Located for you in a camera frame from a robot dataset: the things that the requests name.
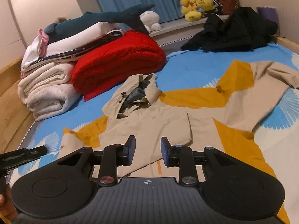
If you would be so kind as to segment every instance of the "folded red blanket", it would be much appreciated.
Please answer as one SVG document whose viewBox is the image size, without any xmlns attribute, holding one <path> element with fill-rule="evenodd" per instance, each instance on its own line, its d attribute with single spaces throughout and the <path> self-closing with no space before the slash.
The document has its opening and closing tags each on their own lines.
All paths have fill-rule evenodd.
<svg viewBox="0 0 299 224">
<path fill-rule="evenodd" d="M 131 75 L 162 69 L 165 61 L 165 52 L 150 36 L 130 30 L 124 37 L 82 56 L 74 68 L 72 84 L 87 101 Z"/>
</svg>

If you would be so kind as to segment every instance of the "metal screw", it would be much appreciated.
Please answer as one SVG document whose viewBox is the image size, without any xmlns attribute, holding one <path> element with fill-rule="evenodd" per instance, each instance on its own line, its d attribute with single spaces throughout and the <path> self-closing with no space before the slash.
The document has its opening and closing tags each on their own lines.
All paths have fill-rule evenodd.
<svg viewBox="0 0 299 224">
<path fill-rule="evenodd" d="M 187 176 L 182 178 L 182 182 L 184 184 L 194 184 L 197 182 L 196 178 L 192 177 L 192 176 Z"/>
<path fill-rule="evenodd" d="M 114 178 L 111 176 L 104 176 L 100 178 L 102 184 L 111 184 L 114 181 Z"/>
</svg>

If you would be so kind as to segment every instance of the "beige and yellow jacket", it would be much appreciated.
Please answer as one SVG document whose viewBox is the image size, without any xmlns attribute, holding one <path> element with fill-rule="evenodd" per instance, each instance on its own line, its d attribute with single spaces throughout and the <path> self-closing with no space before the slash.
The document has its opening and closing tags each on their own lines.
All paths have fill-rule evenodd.
<svg viewBox="0 0 299 224">
<path fill-rule="evenodd" d="M 122 93 L 129 95 L 144 79 L 150 84 L 142 103 L 120 115 Z M 299 73 L 272 61 L 235 60 L 215 88 L 161 92 L 154 74 L 134 75 L 103 107 L 104 116 L 78 132 L 64 130 L 59 157 L 86 145 L 103 150 L 111 144 L 124 144 L 130 135 L 135 135 L 133 163 L 119 167 L 119 176 L 178 176 L 177 168 L 167 169 L 160 160 L 160 140 L 166 136 L 172 145 L 189 144 L 195 151 L 213 146 L 275 176 L 254 142 L 253 129 L 290 86 L 299 87 Z M 198 175 L 204 181 L 200 169 Z M 289 223 L 283 208 L 278 216 Z"/>
</svg>

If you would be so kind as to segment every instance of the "yellow plush toy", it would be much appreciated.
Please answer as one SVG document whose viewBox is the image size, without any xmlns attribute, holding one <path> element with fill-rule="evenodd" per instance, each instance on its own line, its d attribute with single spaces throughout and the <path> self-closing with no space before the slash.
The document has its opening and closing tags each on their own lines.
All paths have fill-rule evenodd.
<svg viewBox="0 0 299 224">
<path fill-rule="evenodd" d="M 199 7 L 200 12 L 207 12 L 215 9 L 212 0 L 196 0 L 196 6 Z"/>
<path fill-rule="evenodd" d="M 181 12 L 185 15 L 188 22 L 194 22 L 201 19 L 201 13 L 198 11 L 196 0 L 181 0 Z"/>
</svg>

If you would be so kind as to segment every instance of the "wooden bed frame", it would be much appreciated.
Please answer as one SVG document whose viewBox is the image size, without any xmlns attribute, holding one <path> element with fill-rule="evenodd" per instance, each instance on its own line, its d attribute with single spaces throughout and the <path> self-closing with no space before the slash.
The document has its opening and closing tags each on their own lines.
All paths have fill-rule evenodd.
<svg viewBox="0 0 299 224">
<path fill-rule="evenodd" d="M 279 36 L 275 43 L 299 54 L 299 45 Z M 22 57 L 0 69 L 0 154 L 16 150 L 34 122 L 32 112 L 18 97 Z"/>
</svg>

